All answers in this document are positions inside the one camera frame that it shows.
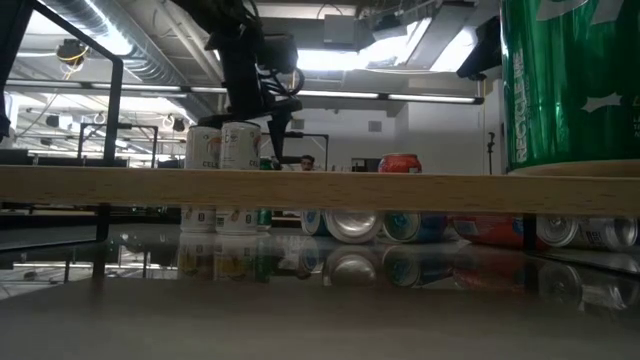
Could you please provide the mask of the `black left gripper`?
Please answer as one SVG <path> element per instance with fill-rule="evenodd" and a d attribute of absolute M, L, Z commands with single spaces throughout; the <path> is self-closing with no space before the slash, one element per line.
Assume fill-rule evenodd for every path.
<path fill-rule="evenodd" d="M 247 121 L 272 115 L 271 142 L 274 156 L 283 164 L 283 148 L 290 113 L 300 111 L 302 103 L 296 97 L 276 100 L 259 78 L 256 57 L 246 48 L 222 49 L 218 51 L 224 74 L 230 108 L 227 113 L 202 117 L 198 126 L 221 128 L 224 122 Z"/>

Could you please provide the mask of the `grey ceiling box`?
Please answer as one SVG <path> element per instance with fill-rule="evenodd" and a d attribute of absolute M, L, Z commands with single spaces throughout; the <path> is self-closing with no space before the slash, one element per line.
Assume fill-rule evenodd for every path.
<path fill-rule="evenodd" d="M 355 43 L 356 20 L 349 15 L 325 15 L 323 42 L 327 47 L 350 48 Z"/>

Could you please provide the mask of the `long ceiling light bar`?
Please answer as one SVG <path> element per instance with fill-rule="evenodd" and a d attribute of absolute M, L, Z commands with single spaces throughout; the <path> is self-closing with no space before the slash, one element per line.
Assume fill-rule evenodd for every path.
<path fill-rule="evenodd" d="M 111 84 L 105 82 L 87 81 L 56 81 L 36 79 L 9 79 L 5 84 L 6 90 L 31 92 L 62 92 L 69 94 L 108 94 Z M 122 84 L 121 93 L 126 96 L 158 96 L 158 97 L 186 97 L 187 95 L 220 95 L 226 94 L 225 88 L 187 86 L 187 85 L 148 85 Z"/>
<path fill-rule="evenodd" d="M 442 103 L 460 105 L 481 105 L 484 103 L 483 97 L 465 97 L 430 94 L 396 94 L 396 93 L 376 93 L 376 92 L 347 92 L 347 91 L 325 91 L 325 90 L 301 90 L 297 93 L 302 97 L 335 98 L 335 99 L 355 99 L 355 100 L 377 100 L 395 102 L 417 102 L 417 103 Z"/>

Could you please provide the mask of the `black metal frame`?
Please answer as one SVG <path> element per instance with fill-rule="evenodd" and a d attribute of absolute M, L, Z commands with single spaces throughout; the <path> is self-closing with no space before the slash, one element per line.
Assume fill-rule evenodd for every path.
<path fill-rule="evenodd" d="M 80 124 L 80 134 L 79 134 L 79 141 L 78 141 L 78 147 L 77 147 L 77 157 L 78 158 L 82 157 L 84 142 L 86 140 L 88 140 L 92 136 L 92 133 L 90 133 L 89 135 L 85 134 L 85 129 L 87 127 L 93 128 L 94 132 L 99 132 L 103 127 L 106 127 L 106 124 L 94 124 L 94 123 L 81 123 Z M 132 145 L 132 142 L 134 142 L 133 138 L 127 138 L 127 139 L 119 140 L 117 137 L 115 137 L 114 145 L 116 147 L 120 147 L 120 148 L 133 147 L 133 148 L 135 148 L 137 150 L 140 150 L 140 153 L 116 153 L 116 156 L 128 156 L 128 157 L 133 157 L 133 158 L 139 158 L 139 159 L 141 159 L 143 161 L 149 160 L 151 162 L 151 167 L 154 167 L 155 166 L 155 162 L 156 162 L 156 155 L 157 155 L 157 144 L 158 144 L 159 128 L 157 126 L 152 126 L 152 125 L 136 125 L 136 124 L 131 124 L 131 123 L 118 123 L 117 124 L 117 129 L 118 130 L 150 129 L 150 130 L 153 131 L 152 149 L 151 150 L 148 150 L 146 148 L 143 148 L 143 147 L 140 147 L 140 146 L 137 146 L 137 145 Z"/>
<path fill-rule="evenodd" d="M 278 158 L 269 133 L 262 133 L 259 145 L 260 157 L 268 159 L 276 170 L 300 171 L 304 156 L 314 158 L 313 169 L 324 171 L 329 167 L 330 137 L 327 134 L 288 131 L 282 142 L 282 154 Z"/>

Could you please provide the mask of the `wooden shelf with black frame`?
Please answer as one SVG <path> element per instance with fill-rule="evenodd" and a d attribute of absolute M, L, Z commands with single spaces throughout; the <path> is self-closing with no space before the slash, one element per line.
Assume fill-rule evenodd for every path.
<path fill-rule="evenodd" d="M 242 208 L 513 213 L 533 245 L 539 215 L 640 217 L 640 178 L 402 175 L 399 173 L 144 170 L 114 166 L 123 62 L 38 0 L 0 0 L 0 89 L 33 12 L 113 65 L 103 160 L 98 167 L 0 166 L 0 202 L 216 205 Z"/>

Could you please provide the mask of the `silver air duct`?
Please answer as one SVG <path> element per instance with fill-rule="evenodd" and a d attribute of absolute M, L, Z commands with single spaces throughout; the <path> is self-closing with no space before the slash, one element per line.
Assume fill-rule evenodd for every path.
<path fill-rule="evenodd" d="M 153 85 L 219 85 L 221 66 L 206 33 L 172 0 L 40 0 L 120 56 L 131 76 Z"/>

